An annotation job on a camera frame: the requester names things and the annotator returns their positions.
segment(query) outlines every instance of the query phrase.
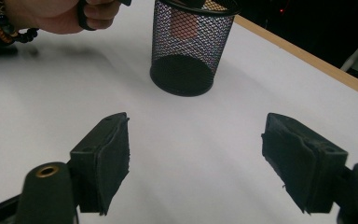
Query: wrist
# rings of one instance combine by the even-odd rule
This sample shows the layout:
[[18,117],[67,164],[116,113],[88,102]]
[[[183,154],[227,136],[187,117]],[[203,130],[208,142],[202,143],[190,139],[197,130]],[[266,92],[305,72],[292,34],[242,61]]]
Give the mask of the wrist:
[[4,0],[6,16],[16,31],[27,28],[38,28],[34,18],[20,0]]

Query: brass insert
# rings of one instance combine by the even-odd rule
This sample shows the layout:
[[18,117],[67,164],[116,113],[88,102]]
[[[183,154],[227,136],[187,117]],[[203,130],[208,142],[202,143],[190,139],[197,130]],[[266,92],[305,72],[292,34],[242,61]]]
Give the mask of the brass insert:
[[44,166],[36,172],[36,176],[40,178],[49,177],[55,175],[59,170],[58,166],[55,165]]

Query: finger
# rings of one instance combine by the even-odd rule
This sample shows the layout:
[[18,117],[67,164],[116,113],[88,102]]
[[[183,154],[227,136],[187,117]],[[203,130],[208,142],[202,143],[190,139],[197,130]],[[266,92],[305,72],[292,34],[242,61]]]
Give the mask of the finger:
[[118,1],[97,6],[86,5],[84,7],[84,14],[88,18],[95,20],[111,20],[118,14],[120,5],[121,3]]
[[95,20],[95,19],[87,19],[87,25],[95,30],[103,30],[109,28],[113,23],[112,20]]
[[100,5],[100,4],[108,4],[112,2],[118,2],[118,0],[87,0],[87,3],[93,6]]

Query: pencil holder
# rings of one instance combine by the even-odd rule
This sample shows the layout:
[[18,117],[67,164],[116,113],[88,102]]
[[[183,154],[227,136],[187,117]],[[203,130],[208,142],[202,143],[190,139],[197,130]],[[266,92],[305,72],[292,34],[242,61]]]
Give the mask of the pencil holder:
[[152,80],[175,95],[205,93],[213,85],[240,4],[236,0],[156,0],[154,10]]

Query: black clamp jaw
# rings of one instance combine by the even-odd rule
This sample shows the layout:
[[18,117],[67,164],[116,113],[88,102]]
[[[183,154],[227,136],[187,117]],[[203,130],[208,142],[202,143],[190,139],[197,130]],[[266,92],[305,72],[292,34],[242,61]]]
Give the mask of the black clamp jaw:
[[345,166],[348,152],[279,114],[268,114],[262,138],[263,156],[301,211],[329,213],[337,203],[337,223],[358,224],[358,163]]
[[71,151],[67,163],[35,167],[21,195],[0,203],[0,222],[7,217],[16,224],[78,223],[78,206],[82,213],[106,215],[129,172],[128,120],[126,113],[102,119]]

